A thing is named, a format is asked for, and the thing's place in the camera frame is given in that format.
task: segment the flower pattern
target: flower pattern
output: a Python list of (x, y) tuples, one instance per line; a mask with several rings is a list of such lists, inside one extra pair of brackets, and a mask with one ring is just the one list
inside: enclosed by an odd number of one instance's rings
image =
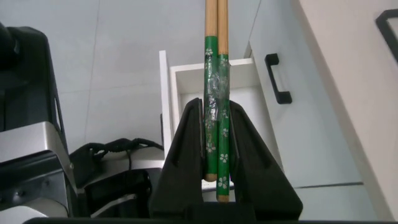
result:
[(222, 67), (226, 67), (228, 64), (228, 60), (226, 60), (225, 58), (221, 59), (221, 66)]
[(224, 137), (228, 137), (228, 131), (229, 131), (229, 130), (226, 129), (226, 128), (223, 129), (223, 136), (224, 136)]
[(206, 128), (211, 129), (211, 128), (213, 128), (213, 126), (214, 126), (214, 122), (210, 121), (209, 119), (205, 120), (205, 127)]
[(228, 161), (228, 154), (221, 154), (220, 155), (220, 160), (226, 163)]
[(212, 69), (211, 60), (205, 61), (205, 69)]
[(223, 109), (223, 117), (228, 118), (228, 114), (226, 113), (226, 109)]
[(213, 55), (213, 50), (211, 50), (211, 49), (206, 49), (206, 50), (205, 50), (205, 55), (207, 55), (207, 56), (212, 56), (212, 55)]
[(216, 147), (211, 142), (206, 143), (206, 151), (208, 153), (212, 153), (215, 150), (216, 150)]
[(227, 185), (228, 185), (228, 181), (229, 180), (227, 180), (227, 178), (226, 177), (220, 177), (219, 179), (218, 179), (218, 186), (219, 187), (223, 187), (224, 189), (226, 189), (227, 188)]

